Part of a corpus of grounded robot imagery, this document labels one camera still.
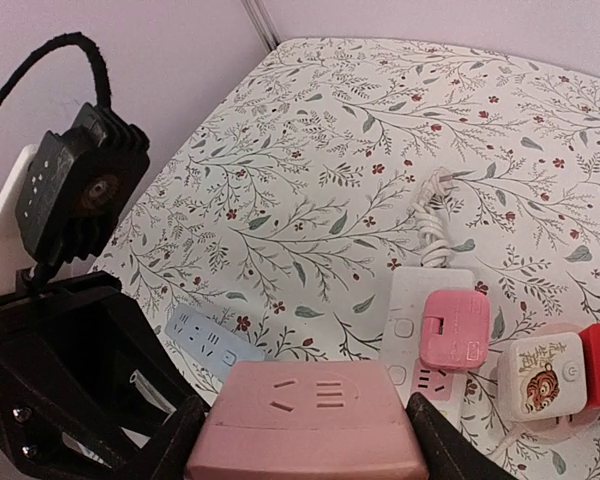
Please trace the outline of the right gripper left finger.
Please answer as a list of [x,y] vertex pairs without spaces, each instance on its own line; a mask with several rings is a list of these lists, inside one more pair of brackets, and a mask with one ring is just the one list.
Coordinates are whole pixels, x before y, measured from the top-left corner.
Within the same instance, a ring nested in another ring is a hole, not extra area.
[[187,398],[139,453],[124,466],[124,478],[183,479],[185,465],[204,425],[208,404]]

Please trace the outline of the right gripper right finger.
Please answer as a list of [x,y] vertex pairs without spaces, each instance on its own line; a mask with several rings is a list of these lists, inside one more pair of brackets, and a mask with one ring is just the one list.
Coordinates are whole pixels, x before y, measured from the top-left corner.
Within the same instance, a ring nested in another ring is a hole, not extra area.
[[515,480],[480,453],[421,393],[413,393],[406,414],[433,480]]

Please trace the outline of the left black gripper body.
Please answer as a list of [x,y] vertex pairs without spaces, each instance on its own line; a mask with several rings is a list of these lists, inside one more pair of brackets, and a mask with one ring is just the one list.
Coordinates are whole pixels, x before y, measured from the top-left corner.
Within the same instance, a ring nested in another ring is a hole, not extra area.
[[124,478],[193,387],[115,277],[0,296],[0,450],[34,478]]

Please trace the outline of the pink cube socket adapter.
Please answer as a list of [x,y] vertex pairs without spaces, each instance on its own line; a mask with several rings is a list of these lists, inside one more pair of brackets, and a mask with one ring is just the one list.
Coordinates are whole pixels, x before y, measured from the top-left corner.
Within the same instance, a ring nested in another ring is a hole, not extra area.
[[187,479],[426,479],[404,405],[375,360],[240,362]]

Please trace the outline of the grey-blue power strip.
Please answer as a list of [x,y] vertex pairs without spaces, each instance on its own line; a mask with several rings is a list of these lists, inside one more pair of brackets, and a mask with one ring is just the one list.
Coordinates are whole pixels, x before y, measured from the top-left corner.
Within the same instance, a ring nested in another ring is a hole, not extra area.
[[236,364],[265,360],[264,351],[184,304],[167,321],[166,335],[221,382]]

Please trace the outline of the pink plug adapter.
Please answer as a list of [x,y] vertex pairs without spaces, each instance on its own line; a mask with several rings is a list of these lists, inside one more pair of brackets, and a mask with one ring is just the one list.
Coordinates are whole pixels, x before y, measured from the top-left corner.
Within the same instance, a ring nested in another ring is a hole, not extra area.
[[452,371],[481,367],[487,358],[491,304],[474,290],[436,290],[426,299],[419,345],[424,365]]

